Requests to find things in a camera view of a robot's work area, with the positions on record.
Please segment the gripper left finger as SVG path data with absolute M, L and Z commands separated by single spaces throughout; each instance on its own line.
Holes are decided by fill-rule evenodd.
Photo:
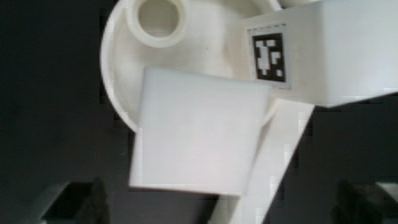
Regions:
M 110 224 L 104 184 L 71 182 L 40 215 L 42 224 Z

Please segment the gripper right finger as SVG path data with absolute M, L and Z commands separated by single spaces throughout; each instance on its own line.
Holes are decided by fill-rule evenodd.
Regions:
M 398 201 L 371 184 L 337 183 L 332 224 L 398 224 Z

